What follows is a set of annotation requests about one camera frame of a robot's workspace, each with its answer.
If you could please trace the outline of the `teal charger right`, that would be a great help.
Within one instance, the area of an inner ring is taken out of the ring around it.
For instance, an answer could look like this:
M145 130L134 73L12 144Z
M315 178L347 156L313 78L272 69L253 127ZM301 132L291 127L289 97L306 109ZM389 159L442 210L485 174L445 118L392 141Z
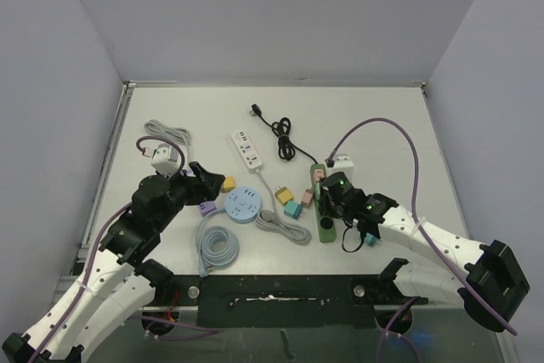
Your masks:
M380 246L380 240L370 233L365 235L364 242L368 247Z

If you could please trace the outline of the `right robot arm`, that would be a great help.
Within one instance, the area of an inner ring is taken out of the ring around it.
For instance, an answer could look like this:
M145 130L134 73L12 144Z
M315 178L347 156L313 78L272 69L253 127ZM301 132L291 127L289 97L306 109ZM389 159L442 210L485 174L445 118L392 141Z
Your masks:
M367 195L353 187L344 173L321 179L316 196L327 217L430 262L428 267L407 263L399 272L382 277L378 291L384 300L426 298L464 308L493 332L515 332L510 320L530 284L507 244L498 240L484 244L443 230L387 196Z

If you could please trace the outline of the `green charger bottom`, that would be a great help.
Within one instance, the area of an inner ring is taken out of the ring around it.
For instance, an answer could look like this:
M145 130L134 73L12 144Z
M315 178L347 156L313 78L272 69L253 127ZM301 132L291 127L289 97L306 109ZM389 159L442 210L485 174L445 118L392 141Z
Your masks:
M321 200L321 182L316 182L314 184L314 202L315 205L318 207Z

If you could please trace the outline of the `white power strip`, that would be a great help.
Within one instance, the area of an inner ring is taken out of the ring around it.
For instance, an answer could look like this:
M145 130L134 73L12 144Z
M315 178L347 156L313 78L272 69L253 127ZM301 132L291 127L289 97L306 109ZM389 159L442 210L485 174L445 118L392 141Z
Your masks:
M246 170L249 173L259 173L264 163L247 133L243 130L234 131L230 137Z

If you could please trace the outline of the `round blue power strip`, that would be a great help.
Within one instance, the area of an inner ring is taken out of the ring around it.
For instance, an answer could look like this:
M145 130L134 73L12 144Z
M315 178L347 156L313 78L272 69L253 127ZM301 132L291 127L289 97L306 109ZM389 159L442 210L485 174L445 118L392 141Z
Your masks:
M225 200L224 210L235 223L248 224L256 219L262 208L261 195L250 187L234 188Z

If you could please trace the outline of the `pink charger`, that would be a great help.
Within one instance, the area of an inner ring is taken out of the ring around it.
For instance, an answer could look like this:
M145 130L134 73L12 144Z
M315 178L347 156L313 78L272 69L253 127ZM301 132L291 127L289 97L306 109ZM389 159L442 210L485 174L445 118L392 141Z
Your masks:
M325 170L324 169L321 169L321 168L316 168L314 171L313 171L313 179L314 179L314 182L315 183L318 183L320 182L322 179L324 179L326 177L326 173L325 173Z
M306 189L300 201L301 206L304 208L309 208L314 200L314 194L313 189Z

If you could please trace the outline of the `green power strip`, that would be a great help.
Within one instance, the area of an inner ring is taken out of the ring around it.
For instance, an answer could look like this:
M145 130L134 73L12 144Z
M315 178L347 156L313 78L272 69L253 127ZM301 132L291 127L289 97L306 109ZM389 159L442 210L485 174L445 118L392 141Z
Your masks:
M316 168L324 169L326 173L326 166L324 164L313 164L310 166L309 176L310 176L312 189L314 189L314 185L315 185L315 181L313 179L313 171ZM317 231L318 231L320 242L333 243L337 239L337 231L336 231L334 220L332 218L322 217L318 207L315 205L315 201L314 201L314 213L315 213Z

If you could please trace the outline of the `yellow charger centre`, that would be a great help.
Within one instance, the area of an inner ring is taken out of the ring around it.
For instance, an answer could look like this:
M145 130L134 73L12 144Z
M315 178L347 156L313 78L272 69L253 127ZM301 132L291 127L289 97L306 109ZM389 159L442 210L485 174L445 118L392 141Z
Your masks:
M276 200L284 207L289 201L294 200L292 192L285 186L275 192Z

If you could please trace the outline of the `yellow charger left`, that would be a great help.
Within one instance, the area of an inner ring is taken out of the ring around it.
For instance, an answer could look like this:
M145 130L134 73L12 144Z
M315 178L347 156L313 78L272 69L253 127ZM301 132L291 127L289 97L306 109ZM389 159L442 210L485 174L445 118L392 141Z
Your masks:
M225 178L221 191L222 192L231 192L235 188L235 178L233 176L228 176Z

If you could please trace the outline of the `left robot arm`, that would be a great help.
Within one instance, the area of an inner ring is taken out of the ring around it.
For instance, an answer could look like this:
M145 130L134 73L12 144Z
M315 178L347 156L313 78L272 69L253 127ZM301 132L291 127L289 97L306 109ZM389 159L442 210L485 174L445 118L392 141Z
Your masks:
M189 206L216 199L225 177L191 162L191 173L142 179L131 201L99 231L82 273L58 302L2 350L11 362L85 362L125 320L173 294L173 272L150 258L162 232Z

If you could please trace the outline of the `teal charger centre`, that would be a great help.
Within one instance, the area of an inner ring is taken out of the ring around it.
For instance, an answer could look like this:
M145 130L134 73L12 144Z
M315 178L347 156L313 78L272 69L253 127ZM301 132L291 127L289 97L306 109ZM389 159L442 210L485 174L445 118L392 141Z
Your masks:
M283 213L292 219L299 219L303 211L303 206L295 201L288 201L283 209Z

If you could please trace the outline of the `yellow charger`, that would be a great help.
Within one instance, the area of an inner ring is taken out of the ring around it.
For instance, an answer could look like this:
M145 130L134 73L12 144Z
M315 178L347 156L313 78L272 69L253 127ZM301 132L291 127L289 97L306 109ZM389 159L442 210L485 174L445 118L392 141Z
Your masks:
M222 192L231 192L235 188L235 178L233 176L228 176L225 178L221 191Z
M284 207L289 201L294 200L292 192L285 186L275 192L276 200Z

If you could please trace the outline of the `teal charger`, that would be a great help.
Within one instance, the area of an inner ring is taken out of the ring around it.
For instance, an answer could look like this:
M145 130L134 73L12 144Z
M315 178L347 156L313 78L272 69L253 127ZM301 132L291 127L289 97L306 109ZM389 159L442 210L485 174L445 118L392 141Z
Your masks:
M368 247L380 246L380 240L370 233L365 235L364 242Z
M283 213L292 219L299 219L303 211L303 206L295 201L288 201L283 209Z

